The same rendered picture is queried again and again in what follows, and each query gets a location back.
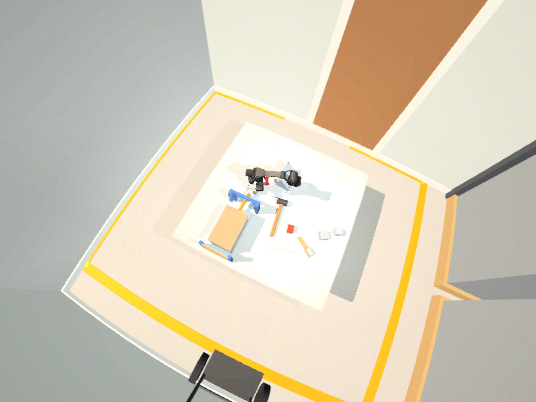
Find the hammer with grey head and wooden handle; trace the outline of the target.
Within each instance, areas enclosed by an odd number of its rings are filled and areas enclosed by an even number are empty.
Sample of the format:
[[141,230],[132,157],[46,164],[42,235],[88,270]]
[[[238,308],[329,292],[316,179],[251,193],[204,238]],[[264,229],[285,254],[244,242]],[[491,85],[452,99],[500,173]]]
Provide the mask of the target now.
[[275,218],[273,227],[272,227],[272,231],[271,231],[270,237],[273,237],[273,236],[274,236],[274,233],[275,233],[275,230],[276,230],[276,226],[277,226],[277,223],[278,223],[278,220],[279,220],[279,217],[280,217],[280,213],[281,213],[282,207],[283,207],[283,205],[284,205],[284,206],[287,206],[287,204],[288,204],[288,200],[278,198],[276,203],[277,203],[277,204],[280,204],[280,205],[279,205],[279,208],[278,208],[278,211],[277,211],[277,215],[276,215],[276,218]]

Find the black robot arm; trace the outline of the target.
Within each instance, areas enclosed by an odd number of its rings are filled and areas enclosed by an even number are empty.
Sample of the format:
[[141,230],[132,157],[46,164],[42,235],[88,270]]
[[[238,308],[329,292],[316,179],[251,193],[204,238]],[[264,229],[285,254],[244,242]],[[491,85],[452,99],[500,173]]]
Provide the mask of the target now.
[[[286,172],[290,171],[290,176],[286,177]],[[288,171],[268,171],[265,169],[262,169],[261,167],[253,167],[253,169],[246,169],[245,170],[245,176],[248,176],[248,181],[250,184],[254,184],[254,182],[257,182],[256,179],[261,179],[264,177],[279,177],[287,181],[287,183],[290,186],[299,187],[301,186],[302,177],[298,176],[298,172],[295,170],[288,170]]]

